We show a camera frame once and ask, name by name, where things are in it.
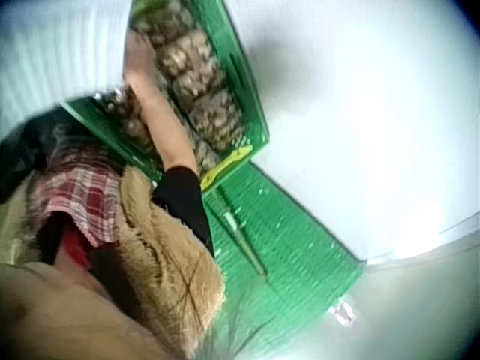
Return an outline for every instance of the person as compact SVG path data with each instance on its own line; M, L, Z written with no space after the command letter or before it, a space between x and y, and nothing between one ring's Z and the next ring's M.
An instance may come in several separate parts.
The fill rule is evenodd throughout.
M189 359L221 308L197 163L154 60L129 32L124 80L163 163L155 189L69 122L6 205L1 348L14 359Z

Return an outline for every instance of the green plastic crate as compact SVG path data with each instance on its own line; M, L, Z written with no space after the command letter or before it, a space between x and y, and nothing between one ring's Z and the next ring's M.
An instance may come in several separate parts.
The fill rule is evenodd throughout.
M135 1L132 18L165 1L168 0ZM269 142L269 132L254 77L223 1L196 0L184 1L184 3L207 32L221 67L226 72L229 88L241 107L243 121L247 125L246 140L242 142L242 145L253 146L247 156L232 163L217 175L214 182L205 189L206 192L209 192L228 179L240 166L262 149ZM129 141L118 126L98 108L93 99L88 97L71 101L65 103L64 108L129 164L141 169L151 180L156 182L160 180L161 166L155 156ZM229 153L220 154L220 157L224 160L228 155Z

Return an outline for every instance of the plaid shirt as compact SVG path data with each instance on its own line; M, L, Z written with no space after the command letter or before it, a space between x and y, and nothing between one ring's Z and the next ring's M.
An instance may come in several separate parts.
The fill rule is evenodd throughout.
M35 236L53 212L64 212L93 247L114 242L118 238L116 209L122 168L113 159L107 147L90 136L63 139L46 170L31 180L31 234Z

